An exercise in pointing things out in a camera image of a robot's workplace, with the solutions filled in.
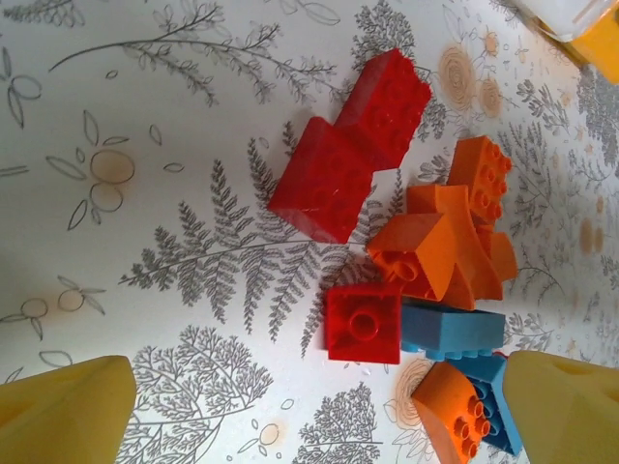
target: red building block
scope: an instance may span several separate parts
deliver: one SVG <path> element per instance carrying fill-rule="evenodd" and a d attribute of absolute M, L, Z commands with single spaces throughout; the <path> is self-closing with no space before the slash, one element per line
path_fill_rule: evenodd
<path fill-rule="evenodd" d="M 512 161 L 486 136 L 459 140 L 447 185 L 468 186 L 473 221 L 494 224 L 501 218 L 501 197 Z"/>
<path fill-rule="evenodd" d="M 490 422 L 464 374 L 438 362 L 413 391 L 412 400 L 442 464 L 465 464 L 477 455 Z"/>
<path fill-rule="evenodd" d="M 358 143 L 374 170 L 400 166 L 431 97 L 398 49 L 366 63 L 335 126 Z"/>
<path fill-rule="evenodd" d="M 269 211 L 317 242 L 345 244 L 371 188 L 372 170 L 324 119 L 313 117 L 269 202 Z"/>
<path fill-rule="evenodd" d="M 361 283 L 327 292 L 326 338 L 330 360 L 399 364 L 399 287 Z"/>

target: orange building block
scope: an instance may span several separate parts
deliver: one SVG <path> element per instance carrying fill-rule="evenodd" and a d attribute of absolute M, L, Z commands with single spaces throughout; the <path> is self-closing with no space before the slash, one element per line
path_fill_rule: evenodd
<path fill-rule="evenodd" d="M 386 281 L 408 297 L 443 298 L 456 263 L 456 235 L 446 215 L 394 216 L 368 243 Z"/>
<path fill-rule="evenodd" d="M 476 222 L 493 224 L 503 215 L 501 197 L 512 161 L 486 136 L 459 140 L 448 186 L 468 186 L 471 214 Z"/>
<path fill-rule="evenodd" d="M 475 300 L 503 300 L 501 280 L 480 243 L 469 214 L 467 186 L 411 187 L 406 191 L 406 198 L 409 214 L 441 213 L 449 218 L 457 232 L 456 262 Z"/>
<path fill-rule="evenodd" d="M 491 232 L 478 226 L 477 236 L 501 281 L 516 278 L 518 275 L 516 255 L 507 234 Z"/>
<path fill-rule="evenodd" d="M 463 464 L 477 455 L 490 431 L 473 384 L 448 362 L 438 362 L 412 394 L 441 464 Z"/>
<path fill-rule="evenodd" d="M 454 266 L 452 279 L 449 282 L 449 287 L 447 287 L 447 292 L 445 292 L 445 296 L 443 300 L 441 300 L 441 303 L 446 306 L 465 309 L 467 311 L 475 310 L 473 289 L 468 281 L 466 281 L 458 263 Z"/>

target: orange curved block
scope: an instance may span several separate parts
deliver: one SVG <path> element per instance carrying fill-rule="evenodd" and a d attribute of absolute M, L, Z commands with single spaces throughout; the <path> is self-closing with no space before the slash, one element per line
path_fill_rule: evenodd
<path fill-rule="evenodd" d="M 477 455 L 490 422 L 464 374 L 438 362 L 413 391 L 412 400 L 442 464 L 463 464 Z"/>
<path fill-rule="evenodd" d="M 480 226 L 477 226 L 476 230 L 480 243 L 501 281 L 516 278 L 518 275 L 516 254 L 507 234 L 488 231 L 488 229 Z"/>
<path fill-rule="evenodd" d="M 441 300 L 441 303 L 446 306 L 465 309 L 467 311 L 475 310 L 473 290 L 466 281 L 458 263 L 454 266 L 452 279 L 449 282 L 449 287 L 447 287 L 447 292 L 445 292 L 445 296 Z"/>
<path fill-rule="evenodd" d="M 503 300 L 503 286 L 482 246 L 468 208 L 467 186 L 418 186 L 406 191 L 408 213 L 447 216 L 456 233 L 456 262 L 475 300 Z"/>
<path fill-rule="evenodd" d="M 456 234 L 446 215 L 399 215 L 368 243 L 368 254 L 388 282 L 408 297 L 437 302 L 456 263 Z"/>

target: leaf drawing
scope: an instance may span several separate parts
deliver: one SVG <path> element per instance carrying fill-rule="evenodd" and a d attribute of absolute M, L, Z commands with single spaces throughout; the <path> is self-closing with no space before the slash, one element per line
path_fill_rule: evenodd
<path fill-rule="evenodd" d="M 13 67 L 11 66 L 11 55 L 9 55 L 9 50 L 3 46 L 2 47 L 2 80 L 10 79 L 13 75 Z"/>
<path fill-rule="evenodd" d="M 45 23 L 75 27 L 85 24 L 84 16 L 74 0 L 35 0 L 29 5 L 5 8 L 4 17 L 14 22 Z"/>
<path fill-rule="evenodd" d="M 162 132 L 156 125 L 151 124 L 151 127 L 148 129 L 148 134 L 157 145 L 160 147 L 162 146 Z"/>
<path fill-rule="evenodd" d="M 60 368 L 74 363 L 71 355 L 65 351 L 50 350 L 39 352 L 39 358 L 49 367 Z"/>
<path fill-rule="evenodd" d="M 80 160 L 82 155 L 83 152 L 78 150 L 76 153 L 77 159 Z M 74 179 L 75 181 L 83 181 L 88 177 L 81 169 L 65 159 L 58 157 L 45 157 L 45 160 L 51 167 L 54 168 L 54 170 L 70 179 Z"/>
<path fill-rule="evenodd" d="M 189 326 L 179 338 L 133 359 L 137 398 L 117 464 L 200 462 L 226 418 L 252 408 L 273 383 L 235 336 Z"/>
<path fill-rule="evenodd" d="M 9 88 L 7 89 L 7 104 L 9 105 L 9 110 L 11 111 L 13 119 L 15 119 L 17 125 L 23 129 L 24 121 L 21 98 L 19 97 L 13 86 L 9 86 Z"/>
<path fill-rule="evenodd" d="M 69 225 L 67 226 L 67 230 L 74 230 L 78 225 L 84 220 L 86 217 L 86 213 L 88 212 L 88 201 L 81 200 L 74 212 L 71 214 L 71 218 L 69 219 Z"/>
<path fill-rule="evenodd" d="M 4 381 L 4 383 L 10 384 L 11 382 L 14 382 L 15 380 L 17 380 L 17 377 L 19 377 L 19 374 L 21 374 L 22 370 L 23 370 L 23 367 L 20 367 L 19 369 L 16 369 L 13 372 L 11 372 L 9 374 L 9 377 L 7 377 L 7 380 Z"/>
<path fill-rule="evenodd" d="M 99 124 L 87 109 L 84 109 L 84 135 L 93 147 L 99 145 Z"/>
<path fill-rule="evenodd" d="M 282 142 L 296 137 L 289 124 L 284 125 Z M 376 231 L 360 231 L 358 238 L 346 245 L 317 244 L 301 236 L 296 229 L 267 210 L 278 179 L 260 153 L 268 146 L 264 139 L 252 138 L 247 155 L 255 205 L 243 205 L 233 186 L 228 184 L 225 167 L 216 159 L 211 172 L 211 201 L 215 217 L 198 218 L 186 202 L 179 204 L 179 221 L 183 232 L 174 234 L 162 226 L 155 230 L 155 247 L 142 250 L 141 260 L 133 264 L 121 284 L 167 291 L 176 286 L 184 305 L 193 306 L 206 295 L 216 319 L 225 322 L 231 298 L 244 280 L 243 306 L 245 330 L 255 331 L 254 317 L 268 308 L 268 333 L 275 342 L 296 305 L 308 292 L 315 293 L 301 335 L 304 356 L 314 334 L 323 321 L 323 293 L 336 283 L 375 280 L 377 270 L 362 253 L 367 237 Z M 396 172 L 394 193 L 389 205 L 368 200 L 369 218 L 387 220 L 403 208 L 401 173 Z M 267 294 L 274 292 L 267 304 Z"/>
<path fill-rule="evenodd" d="M 314 20 L 325 19 L 327 10 L 314 3 L 307 3 L 306 13 Z M 332 101 L 343 102 L 345 89 L 334 86 L 330 81 L 336 74 L 336 66 L 323 62 L 313 56 L 302 57 L 300 60 L 278 59 L 272 51 L 277 47 L 276 38 L 282 35 L 278 24 L 253 23 L 245 37 L 233 37 L 223 26 L 225 17 L 222 6 L 216 3 L 198 4 L 192 2 L 181 4 L 183 13 L 179 20 L 174 18 L 175 12 L 167 5 L 163 12 L 156 12 L 154 19 L 164 34 L 142 40 L 108 43 L 87 48 L 69 55 L 56 63 L 50 71 L 67 61 L 86 53 L 92 53 L 109 48 L 120 48 L 127 56 L 136 60 L 142 70 L 167 70 L 183 78 L 187 88 L 193 93 L 203 95 L 206 103 L 211 106 L 218 100 L 213 86 L 213 77 L 202 72 L 204 58 L 212 66 L 228 68 L 232 73 L 247 79 L 253 88 L 254 95 L 260 103 L 271 99 L 276 82 L 286 84 L 295 102 L 310 104 L 315 97 L 310 93 L 313 89 L 321 93 L 327 89 Z M 216 31 L 224 36 L 222 41 L 206 40 L 203 32 Z M 185 50 L 195 55 L 192 59 L 181 59 Z M 275 79 L 265 76 L 270 70 Z"/>
<path fill-rule="evenodd" d="M 317 462 L 377 462 L 381 442 L 373 440 L 376 430 L 371 390 L 361 382 L 359 387 L 325 396 L 314 413 L 314 423 L 299 430 L 303 444 L 293 464 Z"/>
<path fill-rule="evenodd" d="M 360 72 L 366 62 L 380 53 L 399 48 L 402 54 L 415 62 L 415 37 L 410 22 L 402 13 L 394 11 L 387 0 L 378 0 L 373 8 L 361 7 L 355 14 L 357 28 L 361 35 L 353 36 L 353 69 Z M 428 82 L 430 70 L 415 66 L 420 79 Z M 417 136 L 425 141 L 432 130 L 439 139 L 445 129 L 446 106 L 432 95 L 427 104 Z"/>

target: stack of blocks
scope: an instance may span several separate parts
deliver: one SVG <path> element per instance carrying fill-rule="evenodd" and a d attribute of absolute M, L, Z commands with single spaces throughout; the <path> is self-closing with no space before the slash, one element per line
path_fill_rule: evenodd
<path fill-rule="evenodd" d="M 309 120 L 269 210 L 317 242 L 346 243 L 373 172 L 400 166 L 430 96 L 399 50 L 369 60 L 336 123 Z M 509 237 L 494 232 L 511 169 L 487 137 L 460 140 L 448 185 L 409 188 L 406 214 L 367 244 L 383 282 L 326 294 L 329 359 L 399 363 L 400 350 L 421 349 L 464 363 L 464 373 L 436 364 L 412 398 L 441 462 L 467 462 L 482 439 L 520 447 L 496 390 L 504 365 L 491 378 L 476 373 L 504 361 L 491 354 L 503 346 L 505 316 L 475 301 L 502 300 L 502 282 L 517 274 Z"/>

